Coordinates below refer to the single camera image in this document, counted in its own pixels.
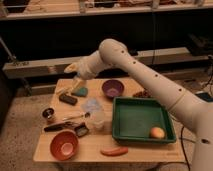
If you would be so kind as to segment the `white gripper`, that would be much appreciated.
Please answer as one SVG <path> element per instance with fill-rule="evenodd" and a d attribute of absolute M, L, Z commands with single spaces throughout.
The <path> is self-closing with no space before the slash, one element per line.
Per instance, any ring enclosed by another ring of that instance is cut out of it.
<path fill-rule="evenodd" d="M 64 72 L 65 73 L 75 73 L 73 81 L 72 81 L 71 85 L 67 88 L 67 91 L 76 92 L 76 91 L 78 91 L 80 88 L 82 88 L 86 84 L 86 81 L 83 80 L 78 75 L 78 65 L 76 63 L 72 63 L 72 64 L 68 65 L 64 69 Z"/>

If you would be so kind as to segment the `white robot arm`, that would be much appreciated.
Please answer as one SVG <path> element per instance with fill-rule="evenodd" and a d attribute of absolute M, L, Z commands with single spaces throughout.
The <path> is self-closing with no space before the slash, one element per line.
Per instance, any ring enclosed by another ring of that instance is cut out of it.
<path fill-rule="evenodd" d="M 68 65 L 64 72 L 76 72 L 78 78 L 89 80 L 109 68 L 127 72 L 196 135 L 191 171 L 213 171 L 213 102 L 200 99 L 137 61 L 123 43 L 114 39 L 103 40 L 97 51 Z"/>

